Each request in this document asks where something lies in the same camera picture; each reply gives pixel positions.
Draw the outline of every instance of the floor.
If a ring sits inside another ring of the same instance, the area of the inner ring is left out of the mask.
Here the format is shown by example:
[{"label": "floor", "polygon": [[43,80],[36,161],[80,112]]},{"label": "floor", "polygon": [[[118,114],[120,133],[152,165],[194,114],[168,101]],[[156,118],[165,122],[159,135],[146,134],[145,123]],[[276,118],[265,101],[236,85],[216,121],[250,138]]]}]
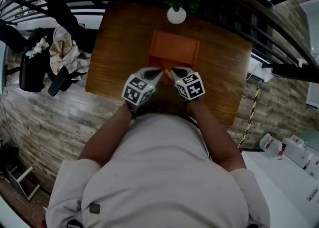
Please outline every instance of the floor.
[{"label": "floor", "polygon": [[[274,13],[293,28],[300,28],[298,35],[310,48],[308,27],[300,23],[298,2],[277,5]],[[19,64],[19,57],[11,55],[8,63]],[[40,93],[17,88],[0,97],[0,133],[1,138],[19,145],[22,161],[34,167],[40,184],[51,192],[61,162],[77,159],[86,141],[122,102],[85,92],[85,79],[51,97],[47,93],[50,82],[46,82]],[[247,80],[234,124],[226,127],[236,143],[247,126],[258,83],[254,77]],[[308,86],[307,82],[279,77],[260,82],[254,118],[243,147],[257,148],[265,133],[282,139],[308,126],[319,129],[319,113],[306,105]]]}]

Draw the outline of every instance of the orange box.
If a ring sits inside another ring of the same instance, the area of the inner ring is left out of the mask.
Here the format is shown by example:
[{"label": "orange box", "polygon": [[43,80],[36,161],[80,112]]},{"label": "orange box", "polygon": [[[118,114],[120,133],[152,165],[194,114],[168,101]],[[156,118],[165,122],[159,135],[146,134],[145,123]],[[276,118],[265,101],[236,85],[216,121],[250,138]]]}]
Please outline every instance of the orange box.
[{"label": "orange box", "polygon": [[[155,31],[150,49],[148,66],[170,70],[175,66],[193,68],[196,64],[199,41],[185,36]],[[164,73],[165,83],[172,83],[172,79]]]}]

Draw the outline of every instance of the glove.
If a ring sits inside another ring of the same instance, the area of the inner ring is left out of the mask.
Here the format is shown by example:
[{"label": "glove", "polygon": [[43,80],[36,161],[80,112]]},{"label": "glove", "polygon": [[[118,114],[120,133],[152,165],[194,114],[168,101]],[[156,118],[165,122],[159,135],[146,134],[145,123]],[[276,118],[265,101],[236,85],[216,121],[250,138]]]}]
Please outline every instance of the glove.
[{"label": "glove", "polygon": [[179,94],[189,101],[205,94],[203,82],[198,74],[189,67],[174,67],[170,70]]},{"label": "glove", "polygon": [[145,67],[137,73],[131,74],[126,81],[122,98],[126,100],[130,111],[135,117],[139,106],[147,102],[156,91],[156,85],[163,75],[163,71],[156,67]]}]

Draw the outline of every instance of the wooden table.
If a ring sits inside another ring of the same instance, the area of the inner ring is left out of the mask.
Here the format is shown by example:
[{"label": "wooden table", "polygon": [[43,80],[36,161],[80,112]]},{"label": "wooden table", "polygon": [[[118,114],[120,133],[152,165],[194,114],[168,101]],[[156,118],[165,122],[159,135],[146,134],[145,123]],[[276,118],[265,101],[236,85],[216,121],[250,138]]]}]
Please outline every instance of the wooden table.
[{"label": "wooden table", "polygon": [[[191,16],[173,25],[166,13],[145,5],[110,3],[92,53],[86,91],[120,99],[130,74],[147,66],[154,30],[179,34],[200,41],[194,70],[203,80],[205,102],[222,124],[232,125],[243,93],[251,44]],[[157,93],[161,92],[166,101],[181,101],[174,91],[173,85],[161,85]]]}]

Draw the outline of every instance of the white t-shirt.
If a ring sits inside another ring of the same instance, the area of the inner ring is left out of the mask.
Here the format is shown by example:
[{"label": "white t-shirt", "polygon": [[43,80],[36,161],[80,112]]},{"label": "white t-shirt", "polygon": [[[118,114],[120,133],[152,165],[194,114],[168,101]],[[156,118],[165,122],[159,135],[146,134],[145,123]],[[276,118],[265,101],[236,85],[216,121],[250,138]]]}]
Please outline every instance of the white t-shirt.
[{"label": "white t-shirt", "polygon": [[269,216],[251,171],[229,173],[210,161],[200,131],[186,120],[149,114],[131,124],[103,168],[62,163],[46,221],[49,228],[74,218],[86,228],[266,228]]}]

